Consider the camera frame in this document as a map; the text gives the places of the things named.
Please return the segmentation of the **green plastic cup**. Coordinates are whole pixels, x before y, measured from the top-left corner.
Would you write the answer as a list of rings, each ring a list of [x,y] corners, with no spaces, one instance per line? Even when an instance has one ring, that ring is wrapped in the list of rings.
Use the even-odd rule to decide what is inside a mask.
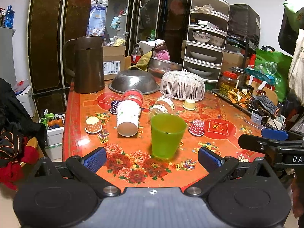
[[[173,158],[187,128],[186,122],[173,114],[158,114],[150,123],[153,156]]]

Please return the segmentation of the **orange polka dot cupcake cup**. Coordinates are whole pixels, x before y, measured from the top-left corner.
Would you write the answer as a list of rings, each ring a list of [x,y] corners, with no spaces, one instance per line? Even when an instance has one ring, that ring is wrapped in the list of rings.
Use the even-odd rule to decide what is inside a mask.
[[[85,125],[85,131],[89,134],[96,134],[102,130],[102,125],[96,116],[88,117],[85,120]]]

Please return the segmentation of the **white floral paper cup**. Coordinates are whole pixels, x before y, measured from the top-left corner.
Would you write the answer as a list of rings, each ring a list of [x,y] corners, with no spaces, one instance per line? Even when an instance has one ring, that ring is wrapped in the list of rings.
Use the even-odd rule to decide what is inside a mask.
[[[141,107],[132,100],[124,100],[117,106],[117,132],[124,137],[137,134]]]

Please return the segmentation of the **yellow cupcake cup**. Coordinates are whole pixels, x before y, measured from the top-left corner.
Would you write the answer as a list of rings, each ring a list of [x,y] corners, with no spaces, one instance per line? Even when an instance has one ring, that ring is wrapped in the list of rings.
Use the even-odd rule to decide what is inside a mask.
[[[183,108],[190,111],[195,110],[196,109],[195,101],[192,99],[186,99],[183,104]]]

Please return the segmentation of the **tray of dried peels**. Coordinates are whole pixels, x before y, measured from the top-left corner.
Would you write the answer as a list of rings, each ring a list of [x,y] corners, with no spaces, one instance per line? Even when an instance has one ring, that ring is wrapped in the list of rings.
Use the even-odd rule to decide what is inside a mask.
[[[280,112],[279,107],[268,96],[254,95],[249,89],[240,91],[233,88],[227,91],[220,88],[213,89],[212,93],[248,115],[254,113],[262,117],[276,118]]]

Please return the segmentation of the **steel kettle pot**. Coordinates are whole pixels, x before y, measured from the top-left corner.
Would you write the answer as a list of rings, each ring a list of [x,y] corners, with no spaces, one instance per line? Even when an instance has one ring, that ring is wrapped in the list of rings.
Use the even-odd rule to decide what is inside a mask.
[[[231,72],[237,75],[237,85],[236,88],[244,86],[247,81],[247,73],[244,69],[240,67],[231,67]]]

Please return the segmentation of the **red lid pickle jar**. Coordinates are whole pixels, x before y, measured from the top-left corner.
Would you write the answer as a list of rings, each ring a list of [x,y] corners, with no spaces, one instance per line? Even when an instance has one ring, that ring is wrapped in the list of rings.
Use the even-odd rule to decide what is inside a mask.
[[[219,93],[228,96],[228,93],[237,85],[237,75],[230,71],[224,71],[219,80]]]

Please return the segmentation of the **green shopping bag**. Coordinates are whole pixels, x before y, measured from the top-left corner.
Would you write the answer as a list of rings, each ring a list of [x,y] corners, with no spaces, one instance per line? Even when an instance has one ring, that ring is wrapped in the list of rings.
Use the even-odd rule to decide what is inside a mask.
[[[256,49],[255,66],[260,68],[264,74],[275,79],[273,86],[279,102],[283,102],[287,95],[287,77],[291,62],[292,57],[279,51],[273,51],[271,46]]]

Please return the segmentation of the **clear glass jar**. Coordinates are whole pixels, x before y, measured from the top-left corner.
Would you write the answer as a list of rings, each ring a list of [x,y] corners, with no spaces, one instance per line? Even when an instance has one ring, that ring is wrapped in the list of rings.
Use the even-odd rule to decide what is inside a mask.
[[[175,110],[176,104],[174,100],[163,95],[156,100],[149,110],[148,121],[151,121],[151,119],[158,114],[174,114]]]

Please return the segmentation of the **brown thermos jug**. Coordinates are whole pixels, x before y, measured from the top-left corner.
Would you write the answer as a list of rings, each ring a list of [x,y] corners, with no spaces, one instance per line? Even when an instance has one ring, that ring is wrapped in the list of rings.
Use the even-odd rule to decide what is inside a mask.
[[[105,87],[103,38],[81,36],[65,42],[62,50],[65,72],[74,78],[74,90],[80,94],[101,91]]]

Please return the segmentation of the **white box by fridge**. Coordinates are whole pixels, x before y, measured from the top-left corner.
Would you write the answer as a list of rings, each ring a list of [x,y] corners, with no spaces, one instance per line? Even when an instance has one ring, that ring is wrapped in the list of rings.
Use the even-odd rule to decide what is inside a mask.
[[[26,79],[16,83],[12,89],[29,116],[33,118],[36,113],[36,106],[29,80]]]

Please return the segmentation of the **steel colander bowl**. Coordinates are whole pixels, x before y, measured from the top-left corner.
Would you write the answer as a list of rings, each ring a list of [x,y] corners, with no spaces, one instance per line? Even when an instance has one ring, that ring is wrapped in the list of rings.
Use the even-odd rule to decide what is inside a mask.
[[[142,70],[124,70],[119,72],[108,85],[108,88],[119,94],[123,94],[129,89],[139,90],[143,95],[159,91],[159,85],[153,75]]]

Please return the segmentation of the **cardboard box with label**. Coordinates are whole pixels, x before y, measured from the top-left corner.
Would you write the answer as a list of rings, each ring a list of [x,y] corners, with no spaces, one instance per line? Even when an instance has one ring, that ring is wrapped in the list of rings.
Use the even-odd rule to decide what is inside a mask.
[[[104,46],[104,79],[112,80],[116,74],[125,70],[125,47]]]

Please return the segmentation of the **grey mini fridge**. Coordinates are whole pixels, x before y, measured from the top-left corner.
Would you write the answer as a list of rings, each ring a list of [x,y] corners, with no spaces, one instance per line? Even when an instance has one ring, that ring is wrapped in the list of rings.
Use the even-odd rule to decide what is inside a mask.
[[[0,71],[1,79],[10,84],[16,84],[16,76],[13,60],[13,43],[12,38],[15,30],[1,26],[0,30]]]

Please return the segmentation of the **blue white snack bag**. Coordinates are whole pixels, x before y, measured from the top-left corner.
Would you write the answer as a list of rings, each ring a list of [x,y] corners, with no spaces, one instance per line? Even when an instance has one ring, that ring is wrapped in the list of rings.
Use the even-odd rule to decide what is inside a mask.
[[[89,22],[87,26],[87,36],[101,36],[105,34],[107,0],[92,0]]]

